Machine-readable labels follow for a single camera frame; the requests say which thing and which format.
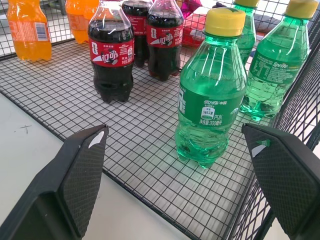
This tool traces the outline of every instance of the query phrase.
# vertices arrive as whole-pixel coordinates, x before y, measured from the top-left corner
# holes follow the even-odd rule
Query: orange soda bottle
[[[89,22],[92,19],[92,17],[95,15],[97,9],[99,6],[99,0],[87,0],[85,2],[85,7],[84,7],[84,19],[85,19],[85,26],[86,26],[86,30],[88,31],[88,26],[89,26]]]
[[[9,0],[7,19],[14,49],[22,60],[51,59],[47,18],[39,0]]]
[[[68,16],[71,33],[78,44],[88,41],[86,21],[84,18],[85,4],[91,0],[67,0],[65,10]]]

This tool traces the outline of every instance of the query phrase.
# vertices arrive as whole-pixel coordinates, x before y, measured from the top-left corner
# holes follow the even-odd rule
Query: sprite bottle
[[[273,118],[279,112],[310,52],[307,23],[317,6],[315,0],[291,0],[283,20],[258,44],[240,108],[253,120]]]
[[[205,40],[181,71],[175,143],[182,161],[210,168],[228,146],[247,85],[237,46],[245,17],[235,8],[210,9]]]
[[[242,36],[237,42],[243,65],[246,65],[256,42],[254,10],[257,8],[258,2],[259,0],[235,0],[233,2],[235,9],[245,12]]]

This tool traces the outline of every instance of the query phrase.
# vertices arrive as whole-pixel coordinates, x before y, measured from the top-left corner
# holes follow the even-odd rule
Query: plastic bottle
[[[9,0],[7,19],[14,49],[22,60],[50,60],[51,43],[39,0]]]
[[[135,37],[118,1],[100,0],[88,34],[96,91],[107,103],[127,101],[134,85]]]
[[[70,30],[78,44],[88,41],[88,25],[84,17],[85,4],[86,0],[66,0],[65,3]]]
[[[180,51],[183,37],[183,14],[175,0],[155,0],[146,26],[149,47],[149,73],[166,81],[176,76],[180,68]]]
[[[84,20],[85,20],[85,26],[86,26],[86,30],[88,31],[88,27],[89,27],[89,22],[92,19],[92,17],[95,15],[97,9],[99,6],[99,0],[86,0],[85,1],[85,5],[84,5]]]
[[[149,58],[147,44],[147,15],[153,2],[151,0],[125,0],[122,9],[134,30],[134,62],[142,68]]]
[[[247,78],[237,46],[246,14],[210,9],[205,40],[184,65],[178,93],[177,154],[210,168],[226,150],[228,131],[244,97]]]
[[[252,49],[256,42],[256,27],[254,10],[257,8],[259,0],[235,0],[233,7],[245,12],[245,22],[242,37],[238,40],[238,47],[243,65],[246,65]]]
[[[241,112],[252,119],[273,118],[309,54],[307,23],[317,9],[314,0],[291,0],[283,20],[256,48]]]

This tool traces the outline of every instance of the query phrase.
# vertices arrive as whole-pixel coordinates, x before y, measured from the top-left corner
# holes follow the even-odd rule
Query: yellow bottle cap
[[[242,34],[246,14],[231,7],[218,7],[208,11],[204,30],[208,34],[221,37],[236,37]]]
[[[258,6],[259,0],[234,0],[234,3],[244,7],[256,8]]]
[[[317,7],[315,0],[290,0],[284,14],[298,19],[311,19]]]

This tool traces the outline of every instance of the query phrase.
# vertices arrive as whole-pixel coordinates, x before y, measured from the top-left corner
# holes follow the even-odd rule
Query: wire basket
[[[0,92],[61,140],[82,129],[107,124],[110,137],[103,172],[191,239],[254,239],[265,229],[269,205],[241,133],[250,116],[238,114],[229,132],[229,147],[212,168],[180,162],[174,141],[179,77],[162,82],[149,76],[146,66],[134,67],[129,101],[103,102],[93,86],[88,45],[73,40],[68,18],[59,8],[62,1],[40,2],[53,43],[48,62],[21,61],[15,56],[5,15],[8,7],[0,4]],[[272,26],[273,19],[267,21],[264,16],[281,19],[288,2],[260,1],[256,13],[262,17],[256,25]],[[232,1],[222,3],[230,7]],[[188,1],[178,4],[191,5]],[[216,2],[206,4],[209,9]],[[319,42],[318,13],[309,23],[313,49]],[[194,50],[182,48],[183,65]],[[313,137],[319,114],[318,99],[313,98],[319,91],[317,59],[318,55],[309,57],[275,122],[275,127],[298,135],[313,147],[318,140]],[[312,96],[307,96],[306,88],[312,88]],[[298,110],[291,110],[301,97],[308,99]],[[297,123],[302,123],[299,129],[290,128]],[[263,119],[260,124],[273,123]]]

